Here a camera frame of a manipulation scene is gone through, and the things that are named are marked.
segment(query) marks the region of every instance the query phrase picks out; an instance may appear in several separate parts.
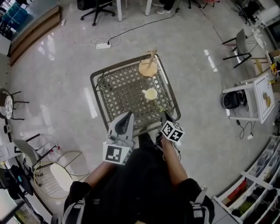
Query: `white floor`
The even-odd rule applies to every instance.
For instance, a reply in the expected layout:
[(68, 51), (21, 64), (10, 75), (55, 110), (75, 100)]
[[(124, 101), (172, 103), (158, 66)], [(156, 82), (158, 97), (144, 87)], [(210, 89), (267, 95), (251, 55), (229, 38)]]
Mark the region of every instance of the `white floor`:
[[(195, 5), (188, 9), (183, 1), (180, 8), (172, 19), (123, 34), (120, 44), (101, 50), (91, 45), (79, 47), (63, 39), (61, 31), (66, 39), (86, 45), (92, 39), (107, 40), (170, 14), (155, 14), (156, 8), (152, 7), (151, 15), (146, 17), (145, 7), (131, 0), (128, 10), (122, 9), (122, 22), (100, 13), (97, 26), (92, 27), (94, 15), (81, 21), (85, 11), (68, 13), (61, 29), (53, 29), (37, 41), (12, 67), (10, 92), (22, 91), (16, 97), (30, 101), (28, 105), (19, 105), (14, 113), (25, 121), (11, 121), (13, 137), (49, 134), (62, 151), (82, 151), (89, 171), (94, 170), (102, 161), (106, 129), (90, 75), (157, 47), (181, 110), (179, 123), (186, 131), (180, 147), (181, 162), (190, 177), (209, 188), (210, 195), (226, 188), (263, 149), (273, 132), (278, 105), (264, 124), (256, 123), (252, 140), (246, 139), (250, 128), (240, 140), (241, 128), (236, 121), (228, 119), (221, 107), (221, 90), (253, 77), (255, 70), (252, 61), (235, 70), (236, 59), (223, 61), (222, 58), (233, 53), (232, 47), (221, 44), (220, 37), (229, 40), (242, 28), (250, 35), (252, 28), (244, 24), (226, 1), (214, 8), (207, 6), (202, 10), (205, 15)], [(271, 51), (265, 34), (263, 38), (266, 49)], [(257, 46), (252, 55), (263, 57), (264, 51)], [(61, 203), (49, 203), (52, 211), (56, 211), (56, 206), (61, 209)]]

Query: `table frame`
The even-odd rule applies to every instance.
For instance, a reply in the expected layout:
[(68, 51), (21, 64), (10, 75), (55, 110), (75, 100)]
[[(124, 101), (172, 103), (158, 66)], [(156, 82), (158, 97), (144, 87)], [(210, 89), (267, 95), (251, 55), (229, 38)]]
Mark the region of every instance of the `table frame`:
[[(270, 114), (270, 112), (269, 112), (269, 114), (267, 114), (264, 117), (264, 119), (263, 118), (261, 118), (261, 119), (259, 118), (260, 105), (259, 105), (259, 97), (258, 97), (258, 95), (256, 93), (256, 91), (257, 91), (257, 89), (256, 89), (256, 81), (262, 79), (264, 76), (267, 77), (267, 76), (269, 76), (269, 74), (266, 73), (266, 74), (261, 75), (259, 77), (255, 77), (255, 78), (252, 78), (252, 79), (247, 79), (247, 80), (241, 81), (240, 84), (243, 84), (243, 85), (222, 90), (222, 93), (228, 93), (228, 92), (233, 92), (233, 91), (238, 91), (238, 90), (244, 89), (246, 97), (247, 97), (247, 104), (248, 104), (248, 107), (249, 107), (249, 115), (250, 115), (250, 117), (229, 116), (228, 117), (229, 119), (247, 120), (247, 121), (260, 121), (261, 124), (266, 120), (266, 118)], [(256, 98), (256, 104), (257, 104), (257, 109), (258, 109), (258, 117), (257, 118), (254, 117), (254, 114), (253, 114), (251, 96), (250, 96), (250, 93), (248, 91), (248, 89), (250, 89), (250, 88), (253, 88), (254, 95), (255, 95), (255, 98)]]
[[(100, 99), (99, 99), (99, 96), (98, 96), (98, 92), (99, 92), (100, 90), (97, 90), (98, 84), (94, 83), (94, 78), (96, 78), (97, 76), (100, 76), (100, 75), (104, 74), (105, 72), (110, 72), (111, 70), (118, 69), (118, 68), (120, 68), (120, 67), (122, 67), (122, 66), (125, 66), (125, 65), (128, 65), (128, 64), (130, 64), (130, 63), (135, 63), (135, 62), (138, 62), (138, 61), (140, 62), (141, 60), (148, 59), (148, 58), (150, 58), (150, 57), (151, 57), (151, 55), (150, 55), (150, 54), (147, 54), (147, 55), (144, 55), (144, 56), (140, 56), (140, 57), (136, 57), (136, 58), (133, 58), (133, 59), (129, 59), (129, 60), (120, 62), (120, 63), (115, 64), (115, 65), (112, 65), (112, 66), (109, 66), (109, 67), (107, 67), (107, 68), (104, 68), (104, 69), (102, 69), (102, 70), (99, 70), (99, 71), (94, 72), (93, 74), (91, 74), (90, 80), (91, 80), (92, 89), (93, 89), (93, 91), (94, 91), (94, 95), (95, 95), (95, 98), (96, 98), (96, 102), (97, 102), (99, 111), (100, 111), (100, 113), (101, 113), (101, 116), (102, 116), (102, 119), (103, 119), (103, 122), (104, 122), (104, 125), (105, 125), (107, 131), (109, 130), (109, 125), (108, 125), (108, 123), (109, 123), (109, 122), (112, 122), (112, 121), (107, 121), (107, 119), (106, 119), (106, 116), (105, 116), (105, 113), (104, 113), (104, 110), (103, 110), (103, 107), (102, 107), (102, 103), (101, 103), (101, 101), (100, 101)], [(174, 120), (175, 120), (175, 121), (178, 121), (178, 120), (181, 118), (181, 113), (180, 113), (180, 109), (179, 109), (178, 103), (177, 103), (177, 101), (176, 101), (176, 98), (175, 98), (173, 89), (172, 89), (172, 87), (171, 87), (171, 85), (170, 85), (169, 79), (168, 79), (168, 77), (167, 77), (167, 75), (166, 75), (165, 69), (164, 69), (164, 67), (163, 67), (163, 65), (162, 65), (161, 60), (159, 59), (158, 54), (155, 55), (155, 58), (156, 58), (156, 60), (157, 60), (157, 62), (158, 62), (158, 66), (159, 66), (160, 71), (161, 71), (161, 73), (162, 73), (162, 75), (163, 75), (163, 79), (164, 79), (163, 81), (165, 82), (165, 85), (167, 86), (168, 92), (169, 92), (169, 94), (170, 94), (170, 96), (171, 96), (171, 102), (173, 103), (173, 110), (175, 109), (176, 114), (177, 114), (177, 117), (174, 118)], [(141, 134), (150, 132), (150, 131), (152, 131), (152, 130), (155, 130), (155, 129), (157, 129), (157, 128), (160, 128), (161, 126), (162, 126), (162, 125), (157, 125), (157, 126), (155, 126), (155, 127), (149, 128), (149, 129), (147, 129), (147, 130), (143, 130), (143, 131), (141, 131), (141, 132), (134, 133), (134, 134), (133, 134), (133, 137), (136, 137), (136, 136), (138, 136), (138, 135), (141, 135)]]
[[(146, 5), (146, 11), (145, 11), (146, 16), (150, 15), (151, 5), (152, 5), (152, 0), (148, 0)], [(118, 20), (119, 22), (121, 22), (123, 21), (121, 0), (117, 0), (117, 11), (118, 11)]]

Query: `office chair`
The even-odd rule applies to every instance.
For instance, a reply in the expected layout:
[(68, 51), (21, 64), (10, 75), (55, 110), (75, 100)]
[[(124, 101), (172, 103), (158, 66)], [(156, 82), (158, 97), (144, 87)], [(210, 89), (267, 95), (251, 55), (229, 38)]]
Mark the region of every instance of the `office chair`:
[(77, 0), (78, 9), (80, 9), (80, 10), (87, 10), (89, 8), (94, 8), (94, 10), (92, 10), (92, 11), (86, 13), (85, 15), (83, 15), (80, 18), (81, 20), (84, 20), (84, 18), (86, 16), (95, 13), (93, 24), (92, 24), (93, 26), (95, 26), (97, 16), (100, 12), (111, 13), (112, 16), (116, 15), (113, 11), (109, 11), (109, 10), (104, 9), (107, 6), (112, 6), (113, 5), (112, 0), (96, 0), (96, 1), (92, 1), (92, 3), (88, 3), (89, 1), (90, 0)]
[(238, 12), (239, 16), (243, 17), (245, 19), (245, 24), (249, 23), (249, 26), (251, 26), (250, 20), (253, 23), (256, 23), (256, 19), (258, 20), (259, 18), (257, 16), (253, 16), (256, 11), (259, 10), (259, 5), (254, 2), (254, 1), (249, 1), (247, 7), (242, 7), (241, 5), (237, 4), (239, 7), (240, 11)]
[(244, 63), (245, 61), (247, 61), (250, 57), (252, 57), (252, 55), (248, 52), (247, 50), (247, 46), (246, 46), (246, 35), (244, 32), (244, 29), (242, 29), (235, 38), (230, 39), (226, 42), (223, 42), (223, 45), (225, 45), (226, 43), (229, 43), (230, 41), (236, 40), (236, 47), (232, 50), (232, 52), (234, 52), (237, 49), (237, 55), (235, 56), (231, 56), (231, 57), (227, 57), (227, 58), (223, 58), (223, 60), (228, 60), (230, 58), (236, 58), (236, 57), (242, 57), (243, 60), (238, 63), (237, 65), (235, 65), (233, 68), (238, 67), (239, 65), (241, 65), (242, 63)]

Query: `white cup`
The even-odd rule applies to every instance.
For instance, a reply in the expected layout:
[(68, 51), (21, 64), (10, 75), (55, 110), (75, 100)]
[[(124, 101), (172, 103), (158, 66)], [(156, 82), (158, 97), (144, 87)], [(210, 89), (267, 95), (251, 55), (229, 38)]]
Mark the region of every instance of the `white cup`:
[(153, 88), (148, 89), (147, 91), (142, 90), (142, 92), (145, 94), (145, 98), (149, 101), (154, 100), (158, 96), (158, 92)]

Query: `white cable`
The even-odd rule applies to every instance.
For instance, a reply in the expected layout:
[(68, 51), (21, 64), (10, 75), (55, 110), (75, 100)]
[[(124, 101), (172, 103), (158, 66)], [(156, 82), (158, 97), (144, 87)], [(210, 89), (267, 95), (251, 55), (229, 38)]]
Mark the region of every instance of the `white cable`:
[[(57, 0), (57, 3), (63, 8), (63, 11), (64, 11), (64, 10), (65, 10), (65, 9), (64, 9), (65, 6), (61, 5), (61, 4), (59, 3), (59, 0)], [(68, 15), (68, 14), (66, 14), (66, 15), (64, 16), (64, 18), (61, 18), (61, 19), (60, 19), (60, 23), (58, 24), (58, 29), (61, 27), (60, 25), (63, 23), (63, 20), (65, 20), (65, 18), (66, 18), (67, 15)], [(109, 41), (109, 39), (106, 40), (106, 41), (101, 40), (101, 39), (97, 39), (97, 40), (92, 39), (92, 40), (89, 41), (89, 44), (86, 44), (86, 45), (79, 45), (79, 44), (77, 44), (74, 40), (69, 40), (69, 39), (65, 38), (65, 37), (64, 37), (64, 34), (62, 33), (62, 30), (61, 30), (61, 29), (60, 29), (60, 32), (61, 32), (61, 35), (62, 35), (63, 40), (72, 41), (73, 44), (75, 44), (75, 45), (78, 46), (78, 47), (85, 47), (85, 46), (89, 46), (89, 45), (92, 45), (92, 46), (96, 47), (96, 42), (97, 42), (97, 41), (101, 41), (101, 43), (107, 43), (107, 42)], [(112, 46), (117, 46), (117, 45), (120, 43), (120, 41), (121, 41), (120, 36), (116, 36), (116, 37), (119, 38), (119, 41), (118, 41), (116, 44), (111, 44)]]

